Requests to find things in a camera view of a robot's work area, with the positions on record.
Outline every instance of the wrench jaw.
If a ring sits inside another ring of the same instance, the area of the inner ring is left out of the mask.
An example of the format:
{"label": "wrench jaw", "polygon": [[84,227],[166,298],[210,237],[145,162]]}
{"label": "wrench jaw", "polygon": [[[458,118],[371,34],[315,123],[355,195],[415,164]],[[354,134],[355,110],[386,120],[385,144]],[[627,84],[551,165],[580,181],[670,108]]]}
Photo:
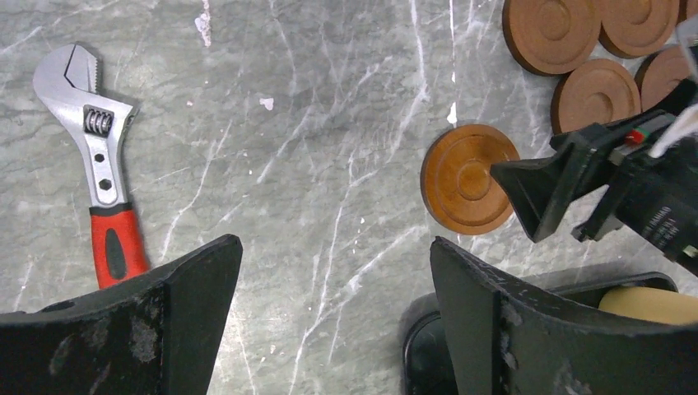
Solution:
{"label": "wrench jaw", "polygon": [[[92,206],[109,208],[128,201],[121,147],[138,108],[97,95],[99,78],[97,58],[80,45],[70,44],[41,60],[33,84],[39,99],[80,150]],[[101,118],[89,118],[90,111]]]}

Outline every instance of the wooden coaster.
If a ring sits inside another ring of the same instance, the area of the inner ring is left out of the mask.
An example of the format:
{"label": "wooden coaster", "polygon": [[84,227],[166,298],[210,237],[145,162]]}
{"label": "wooden coaster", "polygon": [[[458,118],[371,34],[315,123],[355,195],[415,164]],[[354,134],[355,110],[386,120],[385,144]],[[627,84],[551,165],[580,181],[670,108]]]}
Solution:
{"label": "wooden coaster", "polygon": [[680,22],[698,14],[698,0],[681,0],[678,10],[678,20]]}
{"label": "wooden coaster", "polygon": [[509,199],[490,176],[490,166],[518,160],[514,144],[487,125],[446,132],[426,153],[421,195],[431,215],[462,235],[481,235],[503,224],[513,212]]}
{"label": "wooden coaster", "polygon": [[638,58],[659,51],[677,24],[679,0],[596,3],[601,12],[601,44],[620,58]]}
{"label": "wooden coaster", "polygon": [[594,59],[557,84],[551,104],[552,131],[572,132],[639,113],[640,92],[632,75],[612,60]]}
{"label": "wooden coaster", "polygon": [[594,0],[506,0],[502,27],[509,51],[523,68],[565,74],[591,54],[601,14]]}
{"label": "wooden coaster", "polygon": [[686,58],[678,45],[645,59],[635,74],[642,110],[646,111],[659,103],[690,75]]}

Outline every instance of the textured black surface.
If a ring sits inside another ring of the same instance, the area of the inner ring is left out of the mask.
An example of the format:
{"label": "textured black surface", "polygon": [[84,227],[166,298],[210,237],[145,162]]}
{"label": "textured black surface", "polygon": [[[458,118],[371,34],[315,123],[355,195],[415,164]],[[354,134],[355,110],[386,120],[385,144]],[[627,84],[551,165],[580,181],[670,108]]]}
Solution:
{"label": "textured black surface", "polygon": [[227,235],[105,290],[0,315],[0,393],[205,394],[241,257]]}
{"label": "textured black surface", "polygon": [[698,393],[698,325],[575,303],[446,239],[432,244],[431,268],[460,393]]}

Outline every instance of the yellow object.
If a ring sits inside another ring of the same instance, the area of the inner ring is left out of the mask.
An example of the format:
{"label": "yellow object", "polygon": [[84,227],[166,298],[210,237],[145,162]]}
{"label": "yellow object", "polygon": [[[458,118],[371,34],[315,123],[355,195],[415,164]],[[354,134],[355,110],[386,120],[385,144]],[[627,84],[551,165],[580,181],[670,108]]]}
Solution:
{"label": "yellow object", "polygon": [[599,310],[656,323],[698,322],[698,298],[643,286],[621,286],[606,293]]}

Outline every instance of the gray marble tabletop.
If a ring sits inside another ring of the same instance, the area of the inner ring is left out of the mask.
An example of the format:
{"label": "gray marble tabletop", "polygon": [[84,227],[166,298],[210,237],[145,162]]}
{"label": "gray marble tabletop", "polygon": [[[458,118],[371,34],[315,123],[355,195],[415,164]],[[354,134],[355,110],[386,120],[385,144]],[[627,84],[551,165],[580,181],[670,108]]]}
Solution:
{"label": "gray marble tabletop", "polygon": [[123,163],[150,260],[243,241],[210,394],[398,393],[398,320],[433,291],[436,235],[516,276],[620,259],[695,294],[629,230],[573,240],[593,199],[540,244],[513,216],[478,237],[430,217],[421,162],[454,124],[495,126],[523,158],[551,154],[558,80],[511,58],[502,3],[3,1],[0,311],[97,288],[81,157],[31,86],[38,61],[74,41],[103,57],[107,95],[142,104]]}

